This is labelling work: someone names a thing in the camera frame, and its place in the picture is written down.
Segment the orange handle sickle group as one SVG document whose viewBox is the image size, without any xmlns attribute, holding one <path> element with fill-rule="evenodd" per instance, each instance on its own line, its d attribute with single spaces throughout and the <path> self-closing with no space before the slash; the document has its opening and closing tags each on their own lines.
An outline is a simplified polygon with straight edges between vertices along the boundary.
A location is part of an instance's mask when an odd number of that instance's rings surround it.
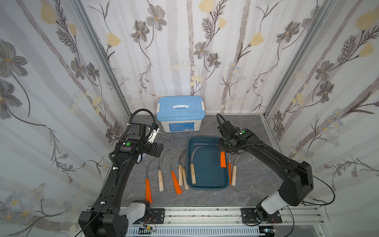
<svg viewBox="0 0 379 237">
<path fill-rule="evenodd" d="M 220 167 L 222 167 L 222 168 L 226 168 L 227 167 L 225 152 L 220 152 Z"/>
</svg>

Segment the wooden handle sickle group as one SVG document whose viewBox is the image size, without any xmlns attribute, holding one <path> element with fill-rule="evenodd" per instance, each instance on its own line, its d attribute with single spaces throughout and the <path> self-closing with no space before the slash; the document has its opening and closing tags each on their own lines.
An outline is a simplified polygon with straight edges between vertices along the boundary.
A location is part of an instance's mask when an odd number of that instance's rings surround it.
<svg viewBox="0 0 379 237">
<path fill-rule="evenodd" d="M 194 163 L 193 163 L 193 161 L 194 161 L 194 156 L 195 156 L 196 152 L 197 152 L 200 148 L 202 148 L 202 146 L 198 146 L 198 147 L 196 147 L 196 148 L 193 150 L 193 152 L 192 152 L 192 154 L 191 154 L 191 157 L 190 157 L 190 173 L 191 173 L 191 183 L 192 183 L 192 184 L 196 184 L 195 168 L 194 168 Z"/>
</svg>

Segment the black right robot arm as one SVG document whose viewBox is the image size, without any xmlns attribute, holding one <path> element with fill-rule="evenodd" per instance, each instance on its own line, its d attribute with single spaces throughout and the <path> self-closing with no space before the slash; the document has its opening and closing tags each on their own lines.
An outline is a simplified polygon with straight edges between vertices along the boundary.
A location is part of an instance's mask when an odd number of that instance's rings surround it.
<svg viewBox="0 0 379 237">
<path fill-rule="evenodd" d="M 254 132 L 238 130 L 229 121 L 219 123 L 222 135 L 218 150 L 229 154 L 240 150 L 253 155 L 271 168 L 283 180 L 279 189 L 263 199 L 257 206 L 255 216 L 259 222 L 269 221 L 275 213 L 287 206 L 298 206 L 313 190 L 311 165 L 298 163 L 264 143 Z"/>
</svg>

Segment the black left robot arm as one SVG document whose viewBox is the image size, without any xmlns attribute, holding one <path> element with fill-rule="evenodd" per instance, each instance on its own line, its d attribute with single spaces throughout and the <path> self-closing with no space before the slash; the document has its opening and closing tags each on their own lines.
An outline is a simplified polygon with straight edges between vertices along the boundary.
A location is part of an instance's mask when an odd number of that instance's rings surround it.
<svg viewBox="0 0 379 237">
<path fill-rule="evenodd" d="M 137 221 L 149 221 L 151 205 L 146 200 L 135 200 L 120 214 L 121 200 L 132 169 L 143 154 L 160 157 L 164 145 L 137 139 L 121 140 L 109 154 L 113 165 L 94 204 L 81 212 L 78 223 L 85 237 L 124 237 L 128 227 Z"/>
</svg>

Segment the white storage box blue lid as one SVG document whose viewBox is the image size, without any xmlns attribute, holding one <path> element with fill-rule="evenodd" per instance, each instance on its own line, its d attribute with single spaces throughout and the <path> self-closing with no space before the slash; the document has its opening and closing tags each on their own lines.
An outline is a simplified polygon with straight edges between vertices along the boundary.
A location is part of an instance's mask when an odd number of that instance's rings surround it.
<svg viewBox="0 0 379 237">
<path fill-rule="evenodd" d="M 205 106 L 200 96 L 166 96 L 159 99 L 157 119 L 164 132 L 199 131 L 205 118 Z"/>
</svg>

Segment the teal plastic storage bin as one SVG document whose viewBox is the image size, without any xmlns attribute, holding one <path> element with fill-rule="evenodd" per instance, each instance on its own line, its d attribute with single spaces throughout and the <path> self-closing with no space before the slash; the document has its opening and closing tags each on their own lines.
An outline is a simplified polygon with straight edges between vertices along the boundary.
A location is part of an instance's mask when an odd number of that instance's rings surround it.
<svg viewBox="0 0 379 237">
<path fill-rule="evenodd" d="M 223 190 L 229 184 L 228 168 L 220 167 L 220 152 L 218 150 L 218 137 L 192 137 L 188 143 L 187 182 L 188 186 L 194 190 Z M 196 184 L 191 183 L 190 157 L 193 150 L 200 148 L 194 156 L 194 168 Z"/>
</svg>

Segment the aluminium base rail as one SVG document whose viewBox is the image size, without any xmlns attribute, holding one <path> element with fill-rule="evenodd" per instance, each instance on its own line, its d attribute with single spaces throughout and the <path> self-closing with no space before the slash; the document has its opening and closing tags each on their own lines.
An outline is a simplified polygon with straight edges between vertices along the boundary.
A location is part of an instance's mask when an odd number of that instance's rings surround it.
<svg viewBox="0 0 379 237">
<path fill-rule="evenodd" d="M 147 221 L 122 223 L 99 237 L 330 237 L 315 206 L 285 207 L 260 223 L 251 206 L 153 207 Z"/>
</svg>

